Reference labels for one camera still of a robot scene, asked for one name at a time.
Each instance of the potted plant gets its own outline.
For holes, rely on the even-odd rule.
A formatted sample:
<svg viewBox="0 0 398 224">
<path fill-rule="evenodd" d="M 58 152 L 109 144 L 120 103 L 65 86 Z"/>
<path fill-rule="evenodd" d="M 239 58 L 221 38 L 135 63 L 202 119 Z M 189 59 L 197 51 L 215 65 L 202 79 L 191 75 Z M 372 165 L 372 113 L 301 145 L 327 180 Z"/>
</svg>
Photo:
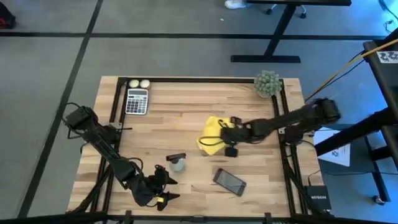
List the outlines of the potted plant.
<svg viewBox="0 0 398 224">
<path fill-rule="evenodd" d="M 263 70 L 254 79 L 254 89 L 259 96 L 268 98 L 280 92 L 282 82 L 279 80 L 279 75 L 274 71 Z"/>
</svg>

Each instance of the calculator display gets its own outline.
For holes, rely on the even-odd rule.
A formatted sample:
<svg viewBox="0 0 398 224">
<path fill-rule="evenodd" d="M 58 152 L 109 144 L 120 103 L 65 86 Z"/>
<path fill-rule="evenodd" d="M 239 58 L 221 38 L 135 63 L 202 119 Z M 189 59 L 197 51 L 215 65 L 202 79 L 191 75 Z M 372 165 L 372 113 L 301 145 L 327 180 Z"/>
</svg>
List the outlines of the calculator display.
<svg viewBox="0 0 398 224">
<path fill-rule="evenodd" d="M 146 91 L 129 90 L 129 95 L 146 95 Z"/>
</svg>

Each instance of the black floor stripe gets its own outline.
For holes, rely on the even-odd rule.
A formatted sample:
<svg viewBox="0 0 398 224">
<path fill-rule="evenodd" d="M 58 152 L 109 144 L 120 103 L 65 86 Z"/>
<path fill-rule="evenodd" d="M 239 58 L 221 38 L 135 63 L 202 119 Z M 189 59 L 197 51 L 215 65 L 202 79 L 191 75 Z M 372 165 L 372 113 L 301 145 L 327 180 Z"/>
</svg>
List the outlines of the black floor stripe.
<svg viewBox="0 0 398 224">
<path fill-rule="evenodd" d="M 87 33 L 0 32 L 0 37 L 84 37 Z M 169 34 L 169 33 L 91 33 L 95 38 L 169 38 L 169 39 L 271 39 L 271 34 Z M 282 40 L 382 40 L 383 35 L 283 35 Z"/>
<path fill-rule="evenodd" d="M 79 49 L 77 58 L 75 60 L 75 63 L 73 64 L 72 70 L 69 74 L 69 79 L 68 79 L 67 84 L 65 85 L 65 89 L 62 93 L 60 104 L 58 106 L 57 112 L 55 114 L 55 118 L 50 127 L 49 135 L 47 136 L 47 138 L 45 140 L 44 147 L 43 147 L 42 153 L 40 154 L 39 161 L 37 163 L 35 172 L 33 174 L 32 180 L 30 181 L 29 187 L 27 189 L 27 192 L 25 194 L 21 208 L 19 210 L 18 218 L 27 217 L 28 212 L 30 210 L 30 206 L 32 205 L 32 202 L 35 197 L 40 180 L 43 176 L 45 165 L 47 163 L 47 160 L 49 159 L 49 155 L 51 153 L 51 149 L 54 144 L 55 137 L 58 133 L 58 129 L 59 129 L 59 126 L 61 123 L 61 118 L 63 116 L 63 113 L 65 112 L 65 107 L 66 107 L 65 104 L 68 102 L 70 94 L 72 92 L 72 88 L 75 83 L 78 71 L 80 69 L 81 62 L 83 60 L 83 57 L 84 57 L 86 49 L 87 49 L 88 41 L 90 39 L 90 33 L 92 33 L 92 31 L 94 29 L 94 25 L 98 18 L 98 14 L 100 13 L 102 3 L 103 3 L 103 0 L 98 0 L 97 4 L 95 6 L 95 10 L 91 17 L 90 23 L 88 25 L 85 38 L 83 39 L 83 41 L 80 45 L 80 49 Z"/>
</svg>

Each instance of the small cup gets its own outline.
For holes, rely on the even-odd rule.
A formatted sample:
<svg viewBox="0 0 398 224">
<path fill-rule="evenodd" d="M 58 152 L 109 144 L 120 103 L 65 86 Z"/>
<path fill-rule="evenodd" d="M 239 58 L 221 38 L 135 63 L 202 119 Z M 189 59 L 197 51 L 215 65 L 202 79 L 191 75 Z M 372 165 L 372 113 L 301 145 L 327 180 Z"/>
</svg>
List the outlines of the small cup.
<svg viewBox="0 0 398 224">
<path fill-rule="evenodd" d="M 139 83 L 139 86 L 144 89 L 149 89 L 150 88 L 150 81 L 149 80 L 141 80 Z"/>
<path fill-rule="evenodd" d="M 139 86 L 139 81 L 138 80 L 131 80 L 129 82 L 130 88 L 137 88 Z"/>
</svg>

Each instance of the wooden table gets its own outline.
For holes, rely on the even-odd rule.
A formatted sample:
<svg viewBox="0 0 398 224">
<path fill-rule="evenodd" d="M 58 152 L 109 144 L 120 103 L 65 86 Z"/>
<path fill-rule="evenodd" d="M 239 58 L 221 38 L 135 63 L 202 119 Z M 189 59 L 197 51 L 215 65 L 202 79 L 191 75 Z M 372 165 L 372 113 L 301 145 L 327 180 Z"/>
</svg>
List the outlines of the wooden table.
<svg viewBox="0 0 398 224">
<path fill-rule="evenodd" d="M 209 116 L 237 116 L 244 121 L 274 117 L 271 99 L 257 96 L 252 83 L 236 83 L 236 80 L 252 82 L 252 78 L 218 78 L 221 81 L 216 83 L 206 80 L 174 82 L 181 80 L 181 77 L 175 78 L 169 82 L 152 82 L 149 112 L 145 116 L 125 116 L 124 127 L 132 128 L 132 131 L 123 131 L 119 152 L 124 157 L 141 158 L 146 176 L 154 173 L 156 164 L 170 170 L 166 155 L 187 153 L 185 172 L 178 174 L 170 171 L 170 177 L 178 185 L 167 186 L 167 190 L 181 194 L 181 197 L 170 201 L 163 212 L 158 212 L 155 208 L 138 206 L 131 191 L 124 190 L 115 181 L 108 214 L 124 215 L 126 210 L 131 210 L 137 216 L 263 218 L 264 213 L 269 212 L 273 217 L 290 217 L 277 131 L 260 144 L 238 144 L 237 158 L 202 156 L 195 142 Z M 102 77 L 99 84 L 94 111 L 103 125 L 109 120 L 117 82 L 118 77 Z M 303 96 L 299 80 L 287 78 L 284 85 L 289 109 L 300 108 Z M 117 114 L 123 107 L 122 101 L 123 97 L 120 97 Z M 306 184 L 308 175 L 320 169 L 317 154 L 310 144 L 301 144 L 297 148 L 302 179 Z M 75 208 L 94 186 L 100 159 L 91 146 L 84 148 L 69 210 Z M 213 176 L 219 167 L 247 182 L 242 197 L 213 183 Z M 311 178 L 312 184 L 323 185 L 320 173 Z M 295 207 L 300 212 L 294 185 L 293 189 Z"/>
</svg>

